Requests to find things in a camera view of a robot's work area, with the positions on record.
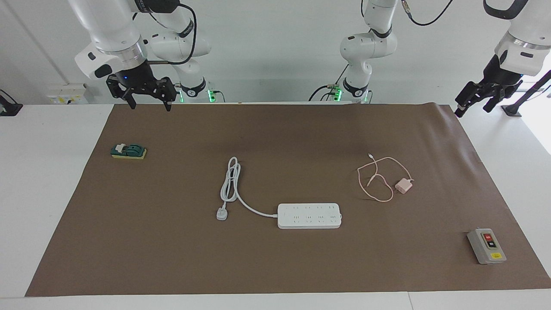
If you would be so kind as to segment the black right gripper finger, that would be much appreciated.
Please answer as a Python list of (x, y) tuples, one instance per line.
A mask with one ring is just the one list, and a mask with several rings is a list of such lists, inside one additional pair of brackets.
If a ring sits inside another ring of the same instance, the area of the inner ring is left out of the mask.
[(146, 93), (149, 96), (163, 102), (165, 110), (167, 112), (171, 112), (172, 103), (177, 97), (177, 91), (173, 81), (169, 77), (153, 79), (146, 82)]
[(106, 84), (114, 98), (125, 101), (132, 110), (136, 108), (133, 94), (138, 83), (129, 73), (113, 73), (106, 79)]

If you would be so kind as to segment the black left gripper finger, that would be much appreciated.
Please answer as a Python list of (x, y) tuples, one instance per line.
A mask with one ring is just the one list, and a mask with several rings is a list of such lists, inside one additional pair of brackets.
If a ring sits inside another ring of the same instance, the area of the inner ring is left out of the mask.
[(457, 103), (455, 116), (462, 118), (471, 106), (484, 99), (484, 84), (468, 82), (455, 99)]
[(494, 86), (488, 102), (484, 105), (484, 111), (490, 113), (502, 100), (510, 98), (511, 86)]

